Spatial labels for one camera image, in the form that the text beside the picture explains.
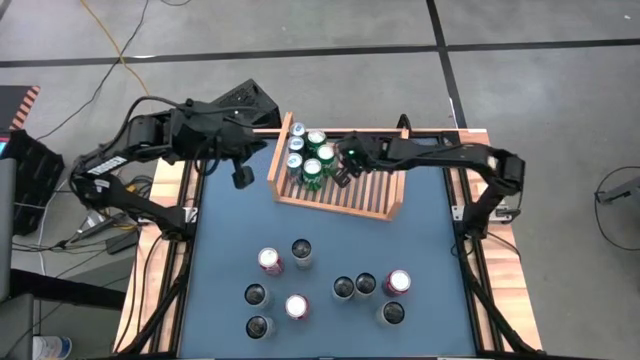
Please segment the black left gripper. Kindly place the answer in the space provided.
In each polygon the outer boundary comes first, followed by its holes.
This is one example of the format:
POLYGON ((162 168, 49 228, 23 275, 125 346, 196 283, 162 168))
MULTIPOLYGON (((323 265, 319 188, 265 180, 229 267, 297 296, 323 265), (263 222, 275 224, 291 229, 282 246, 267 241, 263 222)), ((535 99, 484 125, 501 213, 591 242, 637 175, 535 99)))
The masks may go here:
MULTIPOLYGON (((255 153, 266 146, 266 141, 257 136, 252 130, 234 130, 228 138, 229 157, 241 163, 249 160, 255 153)), ((249 166, 243 167, 240 164, 235 164, 232 179, 236 189, 243 189, 254 182, 255 176, 249 166)))

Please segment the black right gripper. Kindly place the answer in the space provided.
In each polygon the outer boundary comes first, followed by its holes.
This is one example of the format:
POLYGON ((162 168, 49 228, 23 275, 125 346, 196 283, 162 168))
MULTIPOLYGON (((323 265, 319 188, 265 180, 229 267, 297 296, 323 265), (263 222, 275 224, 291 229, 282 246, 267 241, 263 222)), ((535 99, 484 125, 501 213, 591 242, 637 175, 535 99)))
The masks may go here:
POLYGON ((351 173, 395 171, 399 162, 388 159, 389 145, 390 138, 360 132, 348 133, 336 142, 342 167, 333 174, 334 182, 340 188, 345 188, 351 182, 351 173))

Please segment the wooden slatted shelf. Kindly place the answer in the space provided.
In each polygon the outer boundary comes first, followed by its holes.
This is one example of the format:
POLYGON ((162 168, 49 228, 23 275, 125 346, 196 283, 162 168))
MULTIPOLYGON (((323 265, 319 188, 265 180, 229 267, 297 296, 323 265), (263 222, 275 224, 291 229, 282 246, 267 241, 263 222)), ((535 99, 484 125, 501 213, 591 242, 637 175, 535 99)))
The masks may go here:
POLYGON ((288 177, 285 160, 288 156, 289 126, 294 116, 288 112, 279 128, 262 129, 257 133, 276 140, 267 174, 268 187, 276 202, 345 215, 390 221, 402 207, 406 173, 372 171, 351 179, 341 188, 328 178, 318 191, 310 191, 288 177))

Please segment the white Celsius can yellow base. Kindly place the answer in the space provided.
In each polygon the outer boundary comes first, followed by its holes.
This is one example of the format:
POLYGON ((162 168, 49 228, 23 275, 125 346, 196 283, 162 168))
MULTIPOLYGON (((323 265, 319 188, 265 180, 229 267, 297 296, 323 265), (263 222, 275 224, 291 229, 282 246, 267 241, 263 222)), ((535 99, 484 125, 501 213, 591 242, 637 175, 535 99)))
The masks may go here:
POLYGON ((359 299, 369 298, 376 290, 377 281, 376 278, 368 273, 360 273, 354 280, 355 296, 359 299))
POLYGON ((312 246, 308 240, 303 238, 295 240, 292 244, 291 252, 298 268, 308 269, 311 267, 312 246))
POLYGON ((376 311, 377 321, 386 326, 396 326, 401 324, 406 316, 406 311, 402 304, 396 301, 388 301, 382 304, 376 311))

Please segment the red Coca-Cola can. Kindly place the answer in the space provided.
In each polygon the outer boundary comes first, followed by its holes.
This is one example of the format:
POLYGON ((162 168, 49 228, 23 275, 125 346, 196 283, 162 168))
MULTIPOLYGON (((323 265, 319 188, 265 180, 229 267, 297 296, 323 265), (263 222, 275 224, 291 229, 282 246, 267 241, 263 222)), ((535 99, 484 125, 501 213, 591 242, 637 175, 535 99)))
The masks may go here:
POLYGON ((293 320, 304 319, 309 313, 309 302, 301 294, 292 294, 285 301, 285 311, 293 320))
POLYGON ((382 283, 383 292, 390 297, 406 294, 411 287, 409 273, 402 269, 389 272, 382 283))
POLYGON ((260 268, 271 276, 278 276, 284 272, 284 263, 278 251, 271 247, 265 247, 258 254, 260 268))

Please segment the Celsius Arctic Vibe can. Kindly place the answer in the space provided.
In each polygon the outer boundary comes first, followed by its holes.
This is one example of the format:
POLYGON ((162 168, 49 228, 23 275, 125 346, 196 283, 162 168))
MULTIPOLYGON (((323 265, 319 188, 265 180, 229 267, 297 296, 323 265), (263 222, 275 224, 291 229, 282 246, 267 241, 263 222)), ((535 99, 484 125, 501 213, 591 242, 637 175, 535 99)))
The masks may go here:
POLYGON ((332 296, 339 301, 350 300, 355 292, 354 282, 347 276, 339 276, 332 285, 332 296))
POLYGON ((253 283, 244 291, 246 303, 254 308, 268 308, 273 303, 272 292, 262 284, 253 283))

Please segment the black power brick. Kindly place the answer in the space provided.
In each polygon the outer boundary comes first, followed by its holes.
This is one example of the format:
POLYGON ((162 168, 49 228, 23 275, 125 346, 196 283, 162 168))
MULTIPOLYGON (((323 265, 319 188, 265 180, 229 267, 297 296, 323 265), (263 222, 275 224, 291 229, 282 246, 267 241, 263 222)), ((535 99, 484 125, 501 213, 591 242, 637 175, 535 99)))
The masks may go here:
POLYGON ((105 248, 108 254, 113 255, 135 246, 139 235, 137 231, 123 233, 105 241, 105 248))

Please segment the black plastic crate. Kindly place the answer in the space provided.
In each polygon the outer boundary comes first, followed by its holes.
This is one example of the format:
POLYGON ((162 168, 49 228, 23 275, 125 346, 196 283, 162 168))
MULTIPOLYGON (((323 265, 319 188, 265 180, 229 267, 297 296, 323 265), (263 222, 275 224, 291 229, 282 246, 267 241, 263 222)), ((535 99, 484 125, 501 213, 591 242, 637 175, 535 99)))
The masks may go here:
POLYGON ((64 160, 25 130, 0 131, 0 159, 5 158, 16 163, 13 234, 25 236, 38 229, 64 160))

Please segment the hazard striped black panel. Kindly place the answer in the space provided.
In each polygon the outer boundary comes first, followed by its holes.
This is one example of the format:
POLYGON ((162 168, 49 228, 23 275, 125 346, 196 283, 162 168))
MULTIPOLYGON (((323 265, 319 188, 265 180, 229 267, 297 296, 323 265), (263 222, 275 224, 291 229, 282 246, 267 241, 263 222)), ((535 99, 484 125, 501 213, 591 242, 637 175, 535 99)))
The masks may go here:
POLYGON ((0 131, 23 129, 39 86, 0 85, 0 131))

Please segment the grey desk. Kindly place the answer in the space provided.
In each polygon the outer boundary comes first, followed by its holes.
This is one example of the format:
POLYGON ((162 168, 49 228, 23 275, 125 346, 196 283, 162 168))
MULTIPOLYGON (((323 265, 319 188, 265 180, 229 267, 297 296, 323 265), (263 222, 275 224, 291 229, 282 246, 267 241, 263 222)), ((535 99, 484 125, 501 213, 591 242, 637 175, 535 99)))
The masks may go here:
POLYGON ((0 360, 32 360, 34 299, 11 294, 16 163, 0 160, 0 360))

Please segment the white blue bottle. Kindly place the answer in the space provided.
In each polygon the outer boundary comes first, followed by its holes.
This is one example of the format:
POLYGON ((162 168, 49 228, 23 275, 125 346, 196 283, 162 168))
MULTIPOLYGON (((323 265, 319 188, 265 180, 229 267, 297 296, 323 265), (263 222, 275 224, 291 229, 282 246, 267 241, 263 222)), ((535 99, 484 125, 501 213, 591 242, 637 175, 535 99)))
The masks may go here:
POLYGON ((32 360, 66 360, 72 351, 72 340, 64 336, 34 336, 32 360))

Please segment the grey stand leg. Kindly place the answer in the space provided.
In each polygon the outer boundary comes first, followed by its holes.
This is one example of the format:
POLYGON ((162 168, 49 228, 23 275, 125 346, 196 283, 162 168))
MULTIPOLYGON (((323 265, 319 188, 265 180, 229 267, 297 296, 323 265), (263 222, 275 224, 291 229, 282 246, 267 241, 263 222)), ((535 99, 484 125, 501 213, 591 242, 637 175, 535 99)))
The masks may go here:
POLYGON ((622 198, 630 198, 640 206, 640 177, 626 181, 610 190, 596 193, 596 200, 601 204, 612 203, 622 198))

